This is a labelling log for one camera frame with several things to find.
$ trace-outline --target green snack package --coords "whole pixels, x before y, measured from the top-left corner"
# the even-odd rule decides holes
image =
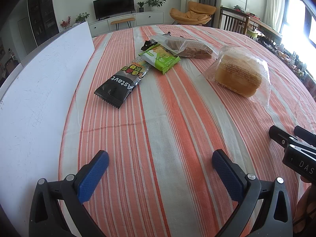
[[[168,53],[160,44],[150,47],[148,50],[141,53],[140,57],[161,71],[162,74],[165,74],[180,61],[179,56],[175,57],[171,53]]]

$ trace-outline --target screw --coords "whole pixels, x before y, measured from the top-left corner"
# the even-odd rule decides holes
[[[67,180],[67,181],[72,181],[74,178],[75,178],[74,175],[67,175],[67,176],[66,176],[66,180]]]
[[[38,181],[38,184],[43,184],[45,183],[45,179],[44,178],[41,178],[39,181]]]
[[[281,178],[281,177],[278,177],[278,178],[277,178],[277,181],[278,181],[279,183],[284,183],[284,180],[283,180],[283,178]]]
[[[248,174],[247,177],[248,177],[249,180],[255,180],[256,179],[256,176],[254,174]]]

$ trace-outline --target blue gripper pad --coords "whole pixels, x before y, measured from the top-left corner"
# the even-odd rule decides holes
[[[234,171],[234,165],[236,164],[233,164],[222,150],[214,151],[212,156],[212,164],[223,184],[225,185],[231,199],[241,202],[244,199],[244,183],[246,183],[246,180],[243,183],[243,181]]]
[[[99,153],[91,160],[88,165],[85,165],[91,167],[78,185],[77,197],[81,204],[91,198],[95,188],[101,180],[102,175],[109,165],[108,153],[106,151],[99,151]]]

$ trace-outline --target plant pot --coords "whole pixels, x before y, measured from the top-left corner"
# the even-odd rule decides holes
[[[160,11],[160,7],[152,6],[151,11]]]

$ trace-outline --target red decoration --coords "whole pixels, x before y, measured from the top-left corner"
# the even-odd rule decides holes
[[[70,27],[70,16],[68,16],[68,21],[62,21],[62,23],[60,23],[60,25],[62,27],[64,27],[65,29],[69,28]]]

